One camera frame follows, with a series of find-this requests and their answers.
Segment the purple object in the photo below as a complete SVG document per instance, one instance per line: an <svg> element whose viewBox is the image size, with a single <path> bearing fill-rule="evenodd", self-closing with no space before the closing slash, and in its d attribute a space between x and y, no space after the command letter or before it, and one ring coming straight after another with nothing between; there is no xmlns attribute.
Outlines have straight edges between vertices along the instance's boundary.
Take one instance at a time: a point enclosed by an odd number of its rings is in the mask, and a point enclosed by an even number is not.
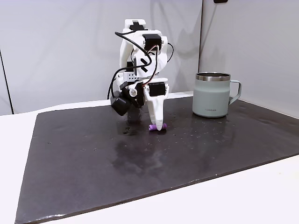
<svg viewBox="0 0 299 224"><path fill-rule="evenodd" d="M163 123L162 125L162 130L167 128L167 124ZM156 131L157 130L157 126L156 125L149 125L149 130L150 131Z"/></svg>

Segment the black mat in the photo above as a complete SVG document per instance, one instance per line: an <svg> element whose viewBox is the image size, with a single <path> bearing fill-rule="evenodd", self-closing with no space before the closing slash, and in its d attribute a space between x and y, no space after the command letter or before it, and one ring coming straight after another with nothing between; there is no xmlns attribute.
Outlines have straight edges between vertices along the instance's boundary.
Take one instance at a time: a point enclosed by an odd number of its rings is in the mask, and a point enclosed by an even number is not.
<svg viewBox="0 0 299 224"><path fill-rule="evenodd" d="M235 173L299 153L299 120L238 100L229 115L192 113L192 97L164 103L167 131L142 111L110 106L37 116L16 224L40 223Z"/></svg>

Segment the white wall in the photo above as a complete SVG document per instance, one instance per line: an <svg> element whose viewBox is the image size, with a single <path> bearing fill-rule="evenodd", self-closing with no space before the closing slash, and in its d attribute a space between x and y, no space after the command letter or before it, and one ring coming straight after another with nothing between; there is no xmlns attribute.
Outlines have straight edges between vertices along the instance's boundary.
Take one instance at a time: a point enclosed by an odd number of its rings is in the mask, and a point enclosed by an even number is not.
<svg viewBox="0 0 299 224"><path fill-rule="evenodd" d="M0 115L11 114L11 108L4 78L2 61L0 58Z"/></svg>
<svg viewBox="0 0 299 224"><path fill-rule="evenodd" d="M204 0L199 70L230 73L243 83L242 99L299 118L299 1L215 7Z"/></svg>
<svg viewBox="0 0 299 224"><path fill-rule="evenodd" d="M0 46L14 110L105 99L128 18L162 31L175 54L160 73L193 89L202 0L0 0Z"/></svg>

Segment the table surface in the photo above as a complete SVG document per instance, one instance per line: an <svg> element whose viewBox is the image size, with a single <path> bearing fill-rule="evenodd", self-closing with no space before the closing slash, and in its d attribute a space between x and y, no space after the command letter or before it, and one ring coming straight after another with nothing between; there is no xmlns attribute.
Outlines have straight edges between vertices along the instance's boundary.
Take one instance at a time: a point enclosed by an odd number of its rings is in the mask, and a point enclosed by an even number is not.
<svg viewBox="0 0 299 224"><path fill-rule="evenodd" d="M192 96L172 93L169 98ZM110 100L58 105L0 116L1 223L14 223L28 150L38 113L109 105ZM248 169L53 224L86 223L298 223L299 156Z"/></svg>

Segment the gray mug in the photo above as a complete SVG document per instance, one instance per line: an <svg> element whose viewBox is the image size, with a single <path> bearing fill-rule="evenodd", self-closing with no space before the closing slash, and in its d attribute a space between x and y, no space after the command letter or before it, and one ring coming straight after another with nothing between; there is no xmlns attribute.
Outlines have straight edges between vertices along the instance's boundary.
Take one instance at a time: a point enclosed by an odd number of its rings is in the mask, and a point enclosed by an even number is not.
<svg viewBox="0 0 299 224"><path fill-rule="evenodd" d="M230 83L238 83L238 94L229 99ZM196 74L192 110L195 114L207 118L219 118L227 115L228 105L241 95L242 84L230 80L230 74L202 72Z"/></svg>

